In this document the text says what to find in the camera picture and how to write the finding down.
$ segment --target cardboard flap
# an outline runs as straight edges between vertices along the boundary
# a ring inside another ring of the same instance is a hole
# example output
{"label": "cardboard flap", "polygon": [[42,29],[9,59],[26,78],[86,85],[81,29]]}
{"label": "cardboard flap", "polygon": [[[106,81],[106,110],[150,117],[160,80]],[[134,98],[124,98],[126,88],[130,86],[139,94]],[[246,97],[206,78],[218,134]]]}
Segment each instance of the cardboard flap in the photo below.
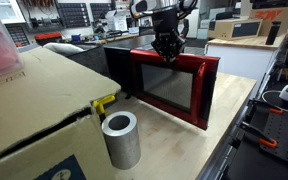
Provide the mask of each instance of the cardboard flap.
{"label": "cardboard flap", "polygon": [[20,57],[24,68],[0,77],[0,152],[120,90],[114,81],[44,48]]}

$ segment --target light wood tabletop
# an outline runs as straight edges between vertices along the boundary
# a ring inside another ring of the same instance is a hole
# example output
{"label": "light wood tabletop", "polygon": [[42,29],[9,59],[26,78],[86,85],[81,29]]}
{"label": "light wood tabletop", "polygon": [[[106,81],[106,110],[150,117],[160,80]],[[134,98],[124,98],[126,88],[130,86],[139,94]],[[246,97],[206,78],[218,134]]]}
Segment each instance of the light wood tabletop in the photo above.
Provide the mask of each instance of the light wood tabletop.
{"label": "light wood tabletop", "polygon": [[109,113],[129,111],[138,120],[139,163],[129,170],[115,169],[118,180],[195,179],[227,128],[243,108],[256,81],[218,73],[206,131],[150,106],[135,97],[109,107]]}
{"label": "light wood tabletop", "polygon": [[258,36],[255,38],[239,39],[234,41],[213,39],[208,41],[207,44],[218,45],[218,46],[232,46],[232,47],[241,47],[241,48],[252,48],[252,49],[267,49],[267,50],[276,50],[283,43],[285,34],[279,37],[276,37],[273,45],[265,45],[267,36]]}

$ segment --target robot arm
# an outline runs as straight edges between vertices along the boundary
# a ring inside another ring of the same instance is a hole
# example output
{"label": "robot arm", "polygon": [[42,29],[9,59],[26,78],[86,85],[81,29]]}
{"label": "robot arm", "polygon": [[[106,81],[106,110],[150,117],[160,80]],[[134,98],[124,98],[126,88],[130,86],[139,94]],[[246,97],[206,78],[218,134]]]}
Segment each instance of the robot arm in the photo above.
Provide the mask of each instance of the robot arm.
{"label": "robot arm", "polygon": [[198,0],[132,0],[131,15],[135,19],[151,16],[155,51],[166,62],[172,62],[182,52],[186,40],[179,37],[178,21],[195,9]]}

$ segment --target workbench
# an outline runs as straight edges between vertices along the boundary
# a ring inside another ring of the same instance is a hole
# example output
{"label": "workbench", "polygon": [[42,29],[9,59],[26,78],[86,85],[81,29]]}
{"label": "workbench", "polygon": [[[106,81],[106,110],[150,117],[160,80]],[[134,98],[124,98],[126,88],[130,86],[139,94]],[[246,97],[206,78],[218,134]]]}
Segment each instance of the workbench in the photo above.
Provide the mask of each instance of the workbench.
{"label": "workbench", "polygon": [[213,39],[207,42],[205,54],[221,58],[219,72],[257,80],[251,98],[258,98],[283,48],[285,34],[276,37],[273,45],[265,45],[266,39],[266,36],[234,41]]}
{"label": "workbench", "polygon": [[228,148],[227,136],[243,114],[255,83],[252,79],[218,73],[206,131],[135,97],[124,99],[124,94],[118,94],[118,102],[107,111],[135,114],[142,155],[135,167],[115,169],[116,179],[214,179],[210,169],[216,175],[221,173],[214,159],[220,157],[218,162],[222,164],[221,149]]}

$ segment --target sticker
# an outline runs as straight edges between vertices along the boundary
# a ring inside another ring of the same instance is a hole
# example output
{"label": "sticker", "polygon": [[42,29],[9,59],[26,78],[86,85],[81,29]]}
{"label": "sticker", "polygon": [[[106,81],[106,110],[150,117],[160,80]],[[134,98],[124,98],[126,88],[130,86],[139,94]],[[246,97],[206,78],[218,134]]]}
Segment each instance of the sticker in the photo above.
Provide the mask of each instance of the sticker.
{"label": "sticker", "polygon": [[36,180],[86,180],[85,175],[78,164],[74,155],[69,156],[62,162],[58,163],[42,175],[38,176]]}

